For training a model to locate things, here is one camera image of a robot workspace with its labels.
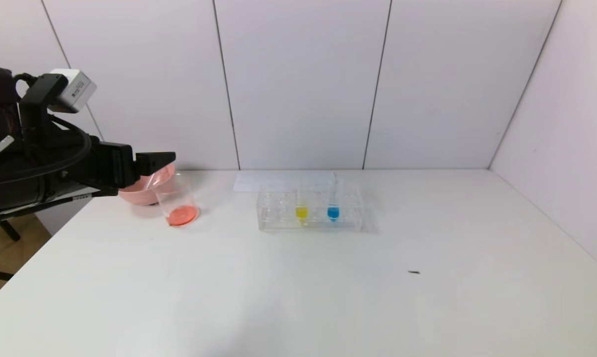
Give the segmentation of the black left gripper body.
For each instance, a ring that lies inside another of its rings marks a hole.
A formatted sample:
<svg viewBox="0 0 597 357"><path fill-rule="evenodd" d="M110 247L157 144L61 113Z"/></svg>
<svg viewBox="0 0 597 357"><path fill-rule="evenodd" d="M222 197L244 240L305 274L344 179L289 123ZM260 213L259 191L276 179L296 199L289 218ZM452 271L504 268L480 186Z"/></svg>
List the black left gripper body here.
<svg viewBox="0 0 597 357"><path fill-rule="evenodd" d="M98 190L118 190L133 185L138 179L134 172L132 148L89 135L88 154L69 167L43 176L40 198L43 202L87 187Z"/></svg>

